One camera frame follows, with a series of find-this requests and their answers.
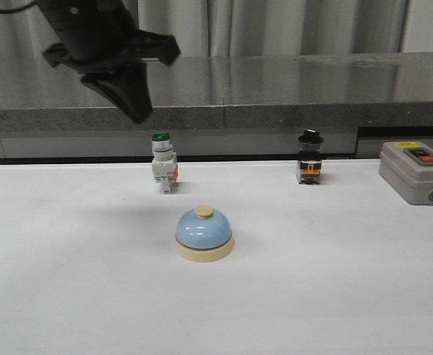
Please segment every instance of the electrical component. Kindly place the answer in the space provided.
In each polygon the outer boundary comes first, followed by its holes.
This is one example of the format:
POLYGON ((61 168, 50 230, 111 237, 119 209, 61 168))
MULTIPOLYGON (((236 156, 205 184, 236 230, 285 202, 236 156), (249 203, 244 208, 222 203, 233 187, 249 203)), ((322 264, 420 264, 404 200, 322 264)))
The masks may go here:
POLYGON ((297 162, 297 180, 299 183, 319 184, 321 171, 320 149, 323 138, 313 129, 304 130, 299 137, 299 161, 297 162))
POLYGON ((433 149, 421 142, 386 142, 379 174, 413 205, 433 205, 433 149))
POLYGON ((161 192, 171 192, 172 183, 177 182, 179 176, 177 154, 172 149, 171 136, 167 132, 152 135, 152 173, 161 192))

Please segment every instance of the red button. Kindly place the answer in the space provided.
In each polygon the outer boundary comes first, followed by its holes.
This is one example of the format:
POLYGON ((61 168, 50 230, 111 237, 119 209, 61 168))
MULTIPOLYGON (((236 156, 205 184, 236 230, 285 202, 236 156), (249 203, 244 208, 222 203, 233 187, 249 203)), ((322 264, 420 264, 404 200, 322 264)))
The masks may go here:
POLYGON ((419 159, 425 163, 433 163, 433 157, 431 155, 422 155, 419 159))

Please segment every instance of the white curtain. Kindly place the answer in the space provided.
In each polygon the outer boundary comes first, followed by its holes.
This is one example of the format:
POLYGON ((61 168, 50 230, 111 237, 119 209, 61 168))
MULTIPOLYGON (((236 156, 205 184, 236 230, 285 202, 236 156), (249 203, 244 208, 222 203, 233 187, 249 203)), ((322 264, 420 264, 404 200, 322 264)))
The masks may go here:
MULTIPOLYGON (((141 29, 174 34, 183 56, 433 51, 433 0, 123 2, 141 29)), ((37 8, 0 15, 0 58, 40 57, 55 41, 37 8)))

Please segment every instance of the black cable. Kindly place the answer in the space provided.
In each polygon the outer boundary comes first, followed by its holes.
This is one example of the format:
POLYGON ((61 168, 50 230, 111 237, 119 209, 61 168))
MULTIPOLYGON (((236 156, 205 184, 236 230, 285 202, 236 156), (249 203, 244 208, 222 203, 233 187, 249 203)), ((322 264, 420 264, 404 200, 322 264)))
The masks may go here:
POLYGON ((36 1, 31 1, 29 4, 20 6, 20 7, 14 7, 13 9, 5 9, 5 10, 1 10, 0 9, 0 15, 7 15, 10 13, 19 13, 21 11, 27 10, 30 7, 33 7, 34 5, 36 5, 36 1))

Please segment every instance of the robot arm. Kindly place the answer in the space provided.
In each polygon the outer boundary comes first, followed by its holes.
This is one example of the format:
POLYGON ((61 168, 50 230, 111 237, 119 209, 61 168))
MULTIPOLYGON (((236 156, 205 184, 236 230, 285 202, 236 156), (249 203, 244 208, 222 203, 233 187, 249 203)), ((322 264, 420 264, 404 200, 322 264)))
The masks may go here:
POLYGON ((146 61, 171 65, 180 54, 172 35, 139 30, 121 0, 36 0, 61 43, 44 51, 52 67, 83 73, 81 82, 135 123, 151 114, 146 61))

